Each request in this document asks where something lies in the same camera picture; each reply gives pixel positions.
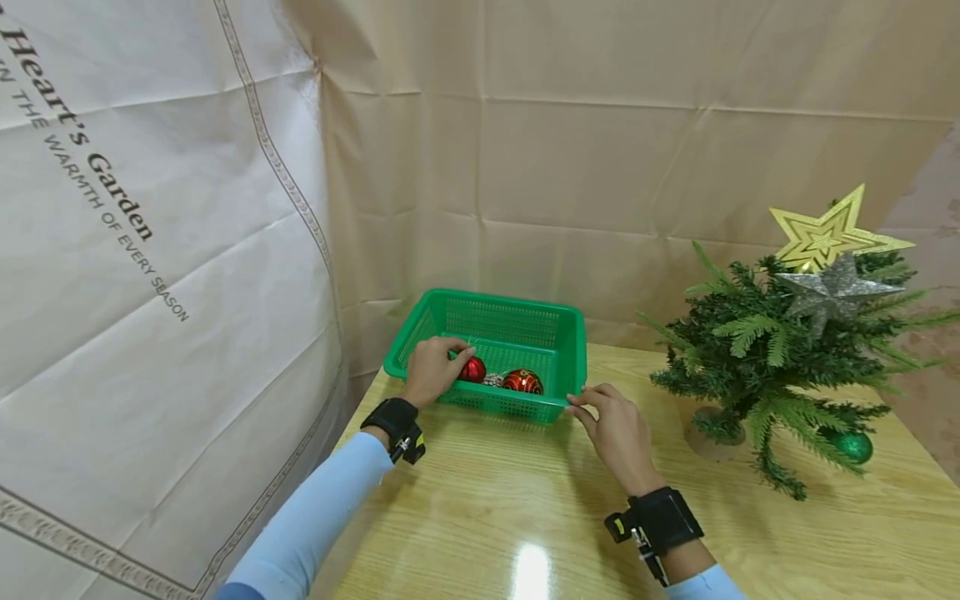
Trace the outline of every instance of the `light blue sleeve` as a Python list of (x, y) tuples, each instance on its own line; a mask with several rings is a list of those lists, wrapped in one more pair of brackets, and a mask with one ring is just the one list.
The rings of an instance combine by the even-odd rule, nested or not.
[(227, 583), (248, 586), (266, 600), (306, 598), (333, 542), (393, 467), (377, 438), (362, 432), (354, 435), (280, 507)]
[(715, 564), (703, 573), (666, 589), (670, 600), (746, 600), (727, 571)]

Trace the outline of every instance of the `silver glitter star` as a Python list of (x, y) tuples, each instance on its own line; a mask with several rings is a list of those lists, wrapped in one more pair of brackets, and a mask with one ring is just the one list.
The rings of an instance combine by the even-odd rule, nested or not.
[(856, 278), (856, 262), (850, 252), (840, 254), (815, 275), (777, 273), (777, 277), (793, 288), (796, 298), (786, 314), (812, 315), (815, 338), (823, 335), (827, 320), (850, 321), (864, 302), (903, 291), (896, 285)]

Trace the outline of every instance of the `wooden table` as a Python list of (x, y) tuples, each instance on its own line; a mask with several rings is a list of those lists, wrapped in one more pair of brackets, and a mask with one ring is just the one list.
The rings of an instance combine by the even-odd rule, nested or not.
[[(779, 456), (809, 486), (809, 500), (797, 502), (760, 483), (747, 448), (724, 464), (692, 453), (683, 423), (694, 402), (647, 377), (663, 355), (591, 345), (588, 360), (588, 383), (608, 381), (636, 400), (657, 465), (749, 597), (960, 597), (960, 492), (896, 417), (877, 423), (863, 479), (780, 435)], [(340, 443), (401, 388), (381, 371)], [(828, 396), (877, 401), (865, 389)], [(420, 425), (426, 456), (401, 463), (372, 494), (311, 598), (664, 597), (635, 549), (603, 528), (626, 499), (580, 423), (537, 426), (437, 405)]]

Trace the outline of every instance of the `beige backdrop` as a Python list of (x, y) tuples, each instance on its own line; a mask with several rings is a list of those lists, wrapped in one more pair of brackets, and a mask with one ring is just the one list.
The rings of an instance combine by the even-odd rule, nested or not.
[[(592, 341), (867, 182), (879, 228), (960, 114), (955, 0), (289, 0), (324, 79), (352, 376), (420, 293), (574, 304)], [(911, 237), (905, 231), (905, 237)]]
[[(960, 131), (954, 127), (890, 213), (884, 232), (911, 239), (906, 252), (922, 270), (912, 285), (929, 288), (927, 307), (960, 308)], [(902, 396), (887, 395), (917, 439), (960, 484), (960, 326), (911, 333), (902, 344), (940, 369), (900, 375)]]

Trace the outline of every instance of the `basket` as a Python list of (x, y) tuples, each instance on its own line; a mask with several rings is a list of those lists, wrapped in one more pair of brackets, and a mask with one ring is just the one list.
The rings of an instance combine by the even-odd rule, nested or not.
[(417, 342), (455, 336), (477, 348), (487, 372), (529, 369), (543, 383), (543, 396), (456, 381), (439, 402), (487, 413), (551, 423), (587, 381), (587, 336), (583, 314), (571, 306), (458, 290), (430, 290), (407, 317), (383, 363), (388, 375), (407, 378)]

